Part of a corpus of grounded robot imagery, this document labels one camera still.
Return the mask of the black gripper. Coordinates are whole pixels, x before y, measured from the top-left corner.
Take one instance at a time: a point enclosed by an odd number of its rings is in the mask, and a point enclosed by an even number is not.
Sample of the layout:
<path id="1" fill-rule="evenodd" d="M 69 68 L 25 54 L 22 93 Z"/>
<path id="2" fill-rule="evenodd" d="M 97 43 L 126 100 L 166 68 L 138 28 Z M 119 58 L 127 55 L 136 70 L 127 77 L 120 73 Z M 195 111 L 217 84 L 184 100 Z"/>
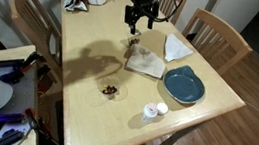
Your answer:
<path id="1" fill-rule="evenodd" d="M 165 22 L 168 20 L 167 17 L 159 18 L 159 6 L 160 4 L 155 0 L 131 0 L 132 6 L 125 6 L 125 18 L 126 24 L 130 25 L 130 32 L 132 35 L 136 34 L 136 23 L 140 17 L 148 17 L 148 28 L 153 28 L 153 21 Z"/>

